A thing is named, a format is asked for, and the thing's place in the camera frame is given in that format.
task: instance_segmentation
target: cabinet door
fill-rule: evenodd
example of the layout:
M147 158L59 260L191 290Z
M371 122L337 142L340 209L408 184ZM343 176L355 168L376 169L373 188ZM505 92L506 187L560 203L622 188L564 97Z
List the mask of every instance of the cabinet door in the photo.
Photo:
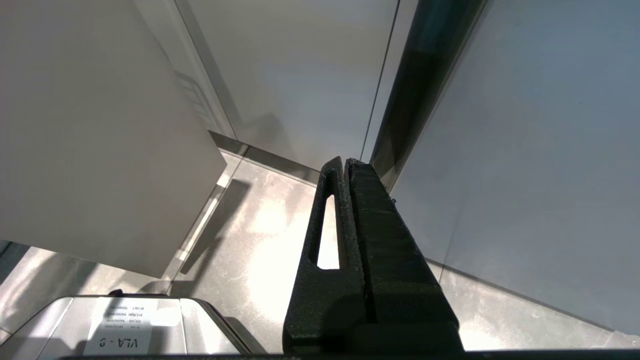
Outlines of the cabinet door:
M160 276L225 162L130 1L0 8L0 238Z

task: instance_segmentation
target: sticker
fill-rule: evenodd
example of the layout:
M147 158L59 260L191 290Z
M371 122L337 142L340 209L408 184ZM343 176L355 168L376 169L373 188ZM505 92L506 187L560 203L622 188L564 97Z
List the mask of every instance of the sticker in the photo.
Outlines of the sticker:
M146 354L157 307L157 299L99 298L84 355Z

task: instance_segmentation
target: white label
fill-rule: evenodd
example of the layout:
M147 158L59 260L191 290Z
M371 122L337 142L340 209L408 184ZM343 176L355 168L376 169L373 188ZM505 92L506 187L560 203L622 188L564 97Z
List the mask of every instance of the white label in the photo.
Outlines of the white label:
M146 354L157 299L104 297L94 309L85 355Z

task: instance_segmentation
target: white cabinet door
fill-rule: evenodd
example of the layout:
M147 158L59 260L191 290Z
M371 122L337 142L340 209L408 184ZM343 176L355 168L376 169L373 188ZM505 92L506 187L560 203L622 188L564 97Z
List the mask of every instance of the white cabinet door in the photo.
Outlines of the white cabinet door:
M0 238L160 276L225 167L130 1L0 8Z

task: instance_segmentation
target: white wall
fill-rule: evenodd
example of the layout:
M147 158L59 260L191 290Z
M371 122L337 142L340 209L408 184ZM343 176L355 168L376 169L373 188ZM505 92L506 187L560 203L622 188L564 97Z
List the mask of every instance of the white wall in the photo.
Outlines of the white wall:
M426 257L640 334L638 24L489 3L392 192Z
M397 1L178 5L238 140L316 169L360 158Z

